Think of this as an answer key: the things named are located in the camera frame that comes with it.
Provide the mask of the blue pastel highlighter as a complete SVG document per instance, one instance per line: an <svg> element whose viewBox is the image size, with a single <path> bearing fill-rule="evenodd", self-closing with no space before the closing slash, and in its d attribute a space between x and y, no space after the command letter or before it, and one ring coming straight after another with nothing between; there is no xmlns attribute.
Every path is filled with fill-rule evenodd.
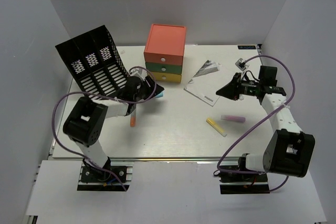
<svg viewBox="0 0 336 224"><path fill-rule="evenodd" d="M164 92L161 92L161 93L157 94L157 95L155 96L155 98L156 98L156 99L158 99L158 98L162 98L163 95L164 95Z"/></svg>

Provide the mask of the white booklet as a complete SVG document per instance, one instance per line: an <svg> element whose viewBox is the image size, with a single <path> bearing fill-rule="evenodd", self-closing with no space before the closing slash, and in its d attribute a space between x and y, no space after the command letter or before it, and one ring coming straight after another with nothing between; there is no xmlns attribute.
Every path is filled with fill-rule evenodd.
<svg viewBox="0 0 336 224"><path fill-rule="evenodd" d="M184 91L214 106L219 99L216 91L227 83L223 66L218 62L207 60L184 87Z"/></svg>

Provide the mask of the green drawer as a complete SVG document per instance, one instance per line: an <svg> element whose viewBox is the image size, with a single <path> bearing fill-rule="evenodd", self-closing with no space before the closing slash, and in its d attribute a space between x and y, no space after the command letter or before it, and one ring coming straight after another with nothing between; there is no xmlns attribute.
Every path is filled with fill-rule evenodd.
<svg viewBox="0 0 336 224"><path fill-rule="evenodd" d="M146 62L145 66L151 72L166 72L171 74L182 74L182 66L168 65L162 63Z"/></svg>

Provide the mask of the lilac pastel highlighter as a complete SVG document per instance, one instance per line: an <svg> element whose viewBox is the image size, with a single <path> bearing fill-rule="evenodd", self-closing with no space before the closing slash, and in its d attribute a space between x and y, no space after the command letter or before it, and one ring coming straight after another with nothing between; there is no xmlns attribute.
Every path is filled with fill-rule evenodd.
<svg viewBox="0 0 336 224"><path fill-rule="evenodd" d="M245 117L235 115L221 115L220 119L224 121L238 122L238 123L245 123L246 121Z"/></svg>

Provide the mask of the coral top drawer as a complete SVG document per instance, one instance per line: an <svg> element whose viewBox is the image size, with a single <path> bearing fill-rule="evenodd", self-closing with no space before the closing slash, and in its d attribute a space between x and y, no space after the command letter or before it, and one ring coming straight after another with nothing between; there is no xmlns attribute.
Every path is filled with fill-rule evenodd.
<svg viewBox="0 0 336 224"><path fill-rule="evenodd" d="M183 64L183 56L180 55L154 54L145 52L144 58L146 62L151 63L163 63L177 66L181 66Z"/></svg>

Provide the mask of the yellow pastel highlighter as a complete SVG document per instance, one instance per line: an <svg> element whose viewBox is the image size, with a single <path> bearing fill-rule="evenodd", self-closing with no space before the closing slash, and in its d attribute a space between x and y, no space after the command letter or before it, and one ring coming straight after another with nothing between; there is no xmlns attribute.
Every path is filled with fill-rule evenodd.
<svg viewBox="0 0 336 224"><path fill-rule="evenodd" d="M224 129L219 126L213 119L207 118L206 122L213 128L215 129L221 136L225 137L227 134L224 131Z"/></svg>

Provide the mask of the orange pastel highlighter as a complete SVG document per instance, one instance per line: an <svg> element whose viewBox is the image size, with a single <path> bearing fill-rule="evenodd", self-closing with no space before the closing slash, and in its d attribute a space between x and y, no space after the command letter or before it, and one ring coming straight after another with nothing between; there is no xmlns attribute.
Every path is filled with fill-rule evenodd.
<svg viewBox="0 0 336 224"><path fill-rule="evenodd" d="M134 110L130 115L130 126L135 127L136 125L136 110Z"/></svg>

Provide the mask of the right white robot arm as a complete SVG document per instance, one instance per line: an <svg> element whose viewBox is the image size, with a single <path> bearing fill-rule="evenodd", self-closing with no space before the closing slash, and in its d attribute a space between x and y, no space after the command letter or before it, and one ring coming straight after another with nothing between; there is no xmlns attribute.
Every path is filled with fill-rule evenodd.
<svg viewBox="0 0 336 224"><path fill-rule="evenodd" d="M236 169L218 166L219 171L237 174L245 182L263 173L305 177L315 139L304 133L294 120L287 106L286 92L277 86L276 76L276 67L261 66L256 81L247 80L237 72L227 85L216 91L218 96L234 101L241 95L256 97L274 132L262 154L245 153L239 158Z"/></svg>

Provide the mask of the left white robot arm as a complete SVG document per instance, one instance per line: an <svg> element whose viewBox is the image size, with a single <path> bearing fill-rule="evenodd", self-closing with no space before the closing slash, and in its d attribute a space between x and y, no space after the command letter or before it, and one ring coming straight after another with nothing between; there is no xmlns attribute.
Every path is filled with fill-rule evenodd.
<svg viewBox="0 0 336 224"><path fill-rule="evenodd" d="M108 118L132 114L139 102L155 98L164 88L151 77L131 76L109 99L93 100L80 97L63 125L63 133L81 150L84 164L93 167L93 176L101 182L110 178L110 159L104 152L99 136Z"/></svg>

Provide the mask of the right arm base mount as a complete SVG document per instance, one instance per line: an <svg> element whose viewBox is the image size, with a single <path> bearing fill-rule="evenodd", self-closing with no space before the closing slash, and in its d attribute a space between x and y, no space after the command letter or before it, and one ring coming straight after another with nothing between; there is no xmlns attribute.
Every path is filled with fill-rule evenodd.
<svg viewBox="0 0 336 224"><path fill-rule="evenodd" d="M213 176L219 178L221 195L269 194L268 177L266 174L223 173L215 170Z"/></svg>

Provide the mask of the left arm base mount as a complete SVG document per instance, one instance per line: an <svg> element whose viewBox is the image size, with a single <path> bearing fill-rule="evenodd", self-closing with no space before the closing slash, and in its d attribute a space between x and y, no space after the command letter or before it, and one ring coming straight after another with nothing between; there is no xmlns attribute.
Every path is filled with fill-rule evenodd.
<svg viewBox="0 0 336 224"><path fill-rule="evenodd" d="M111 162L110 170L118 177L123 185L110 173L103 172L99 174L93 168L82 164L77 191L127 191L132 180L132 165L125 162Z"/></svg>

